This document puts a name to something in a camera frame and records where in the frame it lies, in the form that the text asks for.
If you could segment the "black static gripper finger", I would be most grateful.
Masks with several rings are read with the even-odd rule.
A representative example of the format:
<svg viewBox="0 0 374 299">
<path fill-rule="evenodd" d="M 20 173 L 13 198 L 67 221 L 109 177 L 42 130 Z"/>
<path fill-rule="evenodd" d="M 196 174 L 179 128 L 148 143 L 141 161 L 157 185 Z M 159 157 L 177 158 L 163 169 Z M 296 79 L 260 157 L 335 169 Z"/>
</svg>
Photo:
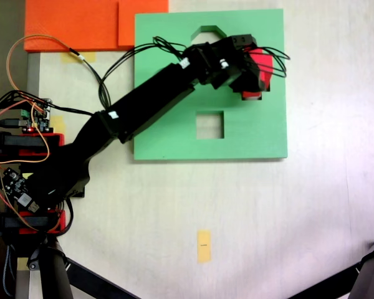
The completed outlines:
<svg viewBox="0 0 374 299">
<path fill-rule="evenodd" d="M 260 93 L 267 90 L 267 75 L 264 74 L 264 53 L 251 52 L 246 59 L 244 92 Z"/>
</svg>

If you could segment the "black pivoting gripper finger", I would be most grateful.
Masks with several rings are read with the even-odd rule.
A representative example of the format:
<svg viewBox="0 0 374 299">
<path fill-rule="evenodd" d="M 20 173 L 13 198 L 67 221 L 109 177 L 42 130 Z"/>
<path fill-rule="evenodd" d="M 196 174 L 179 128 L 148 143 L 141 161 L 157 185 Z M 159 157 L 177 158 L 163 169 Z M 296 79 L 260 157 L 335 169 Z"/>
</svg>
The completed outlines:
<svg viewBox="0 0 374 299">
<path fill-rule="evenodd" d="M 243 72 L 235 81 L 231 84 L 231 89 L 234 93 L 247 92 L 249 88 L 249 78 L 247 73 Z"/>
</svg>

